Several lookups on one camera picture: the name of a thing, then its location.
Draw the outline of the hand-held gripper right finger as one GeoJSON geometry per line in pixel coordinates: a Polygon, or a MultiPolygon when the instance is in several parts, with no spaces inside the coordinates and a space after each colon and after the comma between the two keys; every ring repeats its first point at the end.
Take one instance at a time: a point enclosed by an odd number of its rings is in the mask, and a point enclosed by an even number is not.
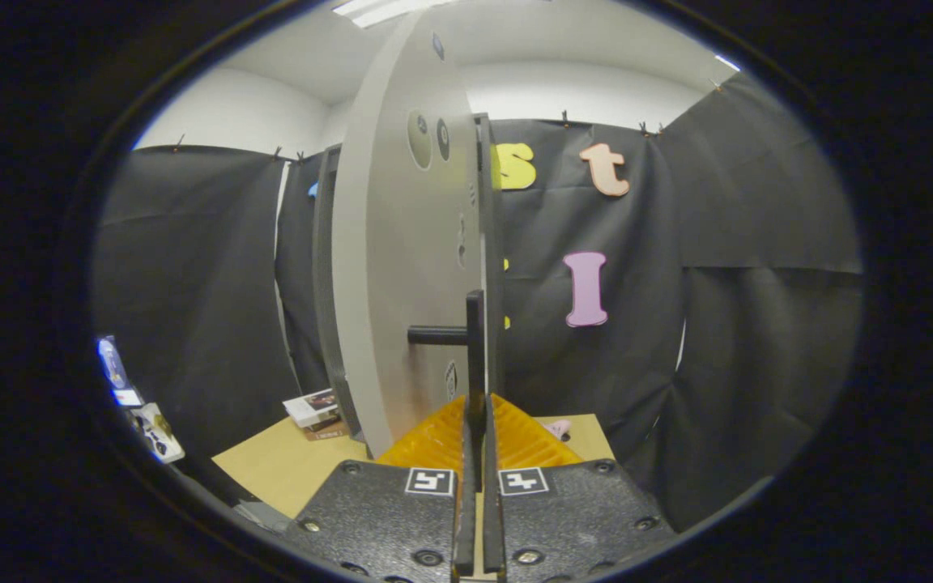
{"type": "Polygon", "coordinates": [[[677,538],[622,465],[582,460],[495,394],[484,447],[483,568],[500,582],[588,582],[677,538]]]}

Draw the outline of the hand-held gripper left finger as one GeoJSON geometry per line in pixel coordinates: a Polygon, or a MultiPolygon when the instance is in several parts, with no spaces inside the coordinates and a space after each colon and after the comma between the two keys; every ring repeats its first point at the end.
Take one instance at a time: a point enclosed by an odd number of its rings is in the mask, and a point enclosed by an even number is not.
{"type": "Polygon", "coordinates": [[[467,396],[373,462],[337,462],[283,539],[381,582],[458,582],[474,568],[476,461],[467,396]]]}

